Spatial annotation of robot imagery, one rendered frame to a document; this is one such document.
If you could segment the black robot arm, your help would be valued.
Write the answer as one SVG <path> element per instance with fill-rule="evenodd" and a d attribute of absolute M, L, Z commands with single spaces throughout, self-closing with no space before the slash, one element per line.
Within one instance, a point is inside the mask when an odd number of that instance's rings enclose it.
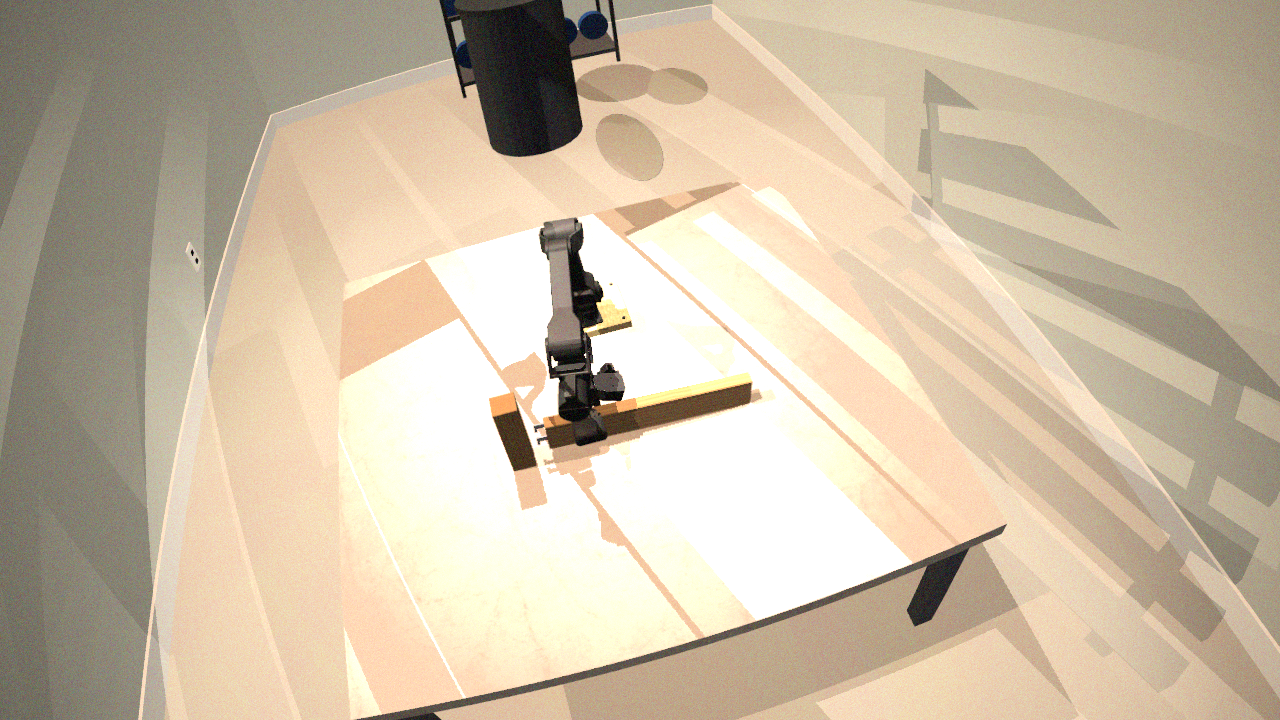
<path fill-rule="evenodd" d="M 579 252 L 584 243 L 582 223 L 573 217 L 543 222 L 543 225 L 538 237 L 549 264 L 553 310 L 545 337 L 549 375 L 559 380 L 559 416 L 566 421 L 582 421 L 590 413 L 590 378 L 593 401 L 598 406 L 600 401 L 620 402 L 625 395 L 625 380 L 612 363 L 605 363 L 593 375 L 591 338 L 582 328 L 603 322 L 596 302 L 602 302 L 604 293 L 602 284 L 582 265 Z M 557 363 L 554 368 L 552 356 Z"/>

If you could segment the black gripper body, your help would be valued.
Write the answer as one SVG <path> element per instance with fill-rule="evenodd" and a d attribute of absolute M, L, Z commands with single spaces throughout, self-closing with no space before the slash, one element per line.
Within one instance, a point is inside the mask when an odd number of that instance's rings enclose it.
<path fill-rule="evenodd" d="M 582 421 L 575 421 L 573 425 L 572 425 L 572 428 L 573 428 L 573 436 L 575 436 L 575 439 L 576 439 L 576 445 L 579 445 L 579 446 L 590 445 L 590 443 L 594 443 L 596 441 L 607 439 L 607 432 L 605 432 L 605 425 L 604 425 L 603 418 L 598 416 L 596 409 L 593 409 L 594 406 L 598 406 L 593 401 L 593 392 L 594 392 L 594 387 L 593 387 L 593 380 L 590 378 L 590 382 L 589 382 L 589 406 L 590 406 L 589 416 L 586 419 L 584 419 Z"/>

